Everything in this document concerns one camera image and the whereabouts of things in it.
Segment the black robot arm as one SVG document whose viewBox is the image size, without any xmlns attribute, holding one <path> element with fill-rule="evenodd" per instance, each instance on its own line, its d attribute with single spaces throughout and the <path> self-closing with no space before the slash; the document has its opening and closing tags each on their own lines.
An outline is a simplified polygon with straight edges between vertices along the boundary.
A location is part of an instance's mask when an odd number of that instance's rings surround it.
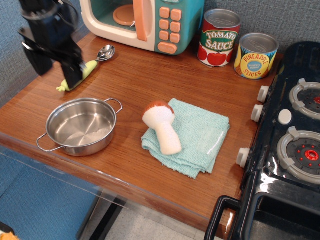
<svg viewBox="0 0 320 240">
<path fill-rule="evenodd" d="M 73 40 L 79 14 L 68 0 L 22 0 L 21 15 L 28 22 L 21 28 L 23 50 L 38 75 L 59 62 L 65 77 L 58 90 L 71 91 L 83 81 L 81 48 Z"/>
</svg>

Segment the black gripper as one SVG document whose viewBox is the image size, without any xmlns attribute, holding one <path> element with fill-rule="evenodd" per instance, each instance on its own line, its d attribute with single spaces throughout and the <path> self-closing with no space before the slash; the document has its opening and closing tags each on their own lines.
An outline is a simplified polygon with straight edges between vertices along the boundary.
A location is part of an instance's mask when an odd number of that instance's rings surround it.
<svg viewBox="0 0 320 240">
<path fill-rule="evenodd" d="M 51 70 L 52 61 L 61 64 L 65 88 L 74 89 L 84 80 L 84 67 L 80 47 L 72 39 L 78 18 L 70 9 L 25 11 L 22 17 L 28 28 L 19 34 L 24 38 L 24 52 L 39 76 Z"/>
</svg>

